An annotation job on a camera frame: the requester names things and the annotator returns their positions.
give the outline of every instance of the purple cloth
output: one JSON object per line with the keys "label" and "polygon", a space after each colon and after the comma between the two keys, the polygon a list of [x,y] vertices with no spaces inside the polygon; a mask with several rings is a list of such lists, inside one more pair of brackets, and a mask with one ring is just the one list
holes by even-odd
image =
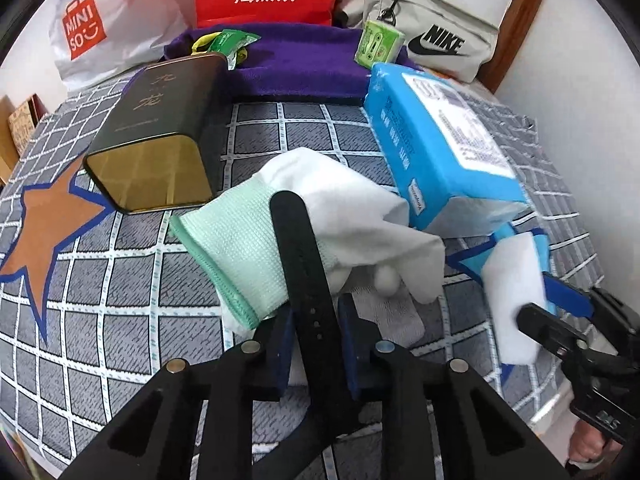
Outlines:
{"label": "purple cloth", "polygon": [[[193,43],[223,28],[260,35],[247,47],[248,58],[230,73],[236,100],[273,98],[319,102],[361,102],[370,70],[355,56],[362,31],[306,23],[245,23],[187,30],[164,48],[167,59],[188,56]],[[398,64],[416,68],[403,46]]]}

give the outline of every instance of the nike swoosh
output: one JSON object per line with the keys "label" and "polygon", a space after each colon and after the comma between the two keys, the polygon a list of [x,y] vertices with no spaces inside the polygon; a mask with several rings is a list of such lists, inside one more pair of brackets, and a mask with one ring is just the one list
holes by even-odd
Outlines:
{"label": "nike swoosh", "polygon": [[436,48],[425,48],[422,46],[422,35],[416,36],[408,44],[407,48],[414,54],[419,56],[462,56],[466,57],[468,54],[459,54],[457,52],[450,52],[449,50],[438,50]]}

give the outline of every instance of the cardboard box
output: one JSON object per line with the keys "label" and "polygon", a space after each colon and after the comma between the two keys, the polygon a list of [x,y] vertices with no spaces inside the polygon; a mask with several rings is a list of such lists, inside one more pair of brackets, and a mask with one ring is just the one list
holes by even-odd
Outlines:
{"label": "cardboard box", "polygon": [[18,152],[9,129],[10,109],[9,99],[6,96],[2,97],[0,99],[0,180],[3,184],[9,182],[9,177],[18,162]]}
{"label": "cardboard box", "polygon": [[9,116],[9,128],[11,129],[11,136],[14,138],[18,155],[22,156],[27,148],[27,143],[31,139],[31,134],[35,131],[41,116],[35,95],[29,97]]}
{"label": "cardboard box", "polygon": [[412,226],[443,238],[488,235],[527,207],[493,137],[447,82],[375,63],[365,110]]}

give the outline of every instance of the orange star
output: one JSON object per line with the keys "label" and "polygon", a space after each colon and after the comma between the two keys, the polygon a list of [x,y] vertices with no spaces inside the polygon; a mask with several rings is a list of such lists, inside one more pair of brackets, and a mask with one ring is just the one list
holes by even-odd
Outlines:
{"label": "orange star", "polygon": [[100,194],[76,186],[82,156],[50,184],[22,189],[22,229],[0,266],[0,282],[24,276],[33,317],[47,341],[47,296],[58,253],[113,210]]}

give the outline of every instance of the white plastic bag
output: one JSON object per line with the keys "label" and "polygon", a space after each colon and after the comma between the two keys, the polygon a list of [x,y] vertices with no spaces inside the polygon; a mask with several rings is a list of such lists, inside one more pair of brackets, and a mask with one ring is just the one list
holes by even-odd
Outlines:
{"label": "white plastic bag", "polygon": [[187,25],[175,0],[58,0],[49,39],[69,92],[144,62]]}

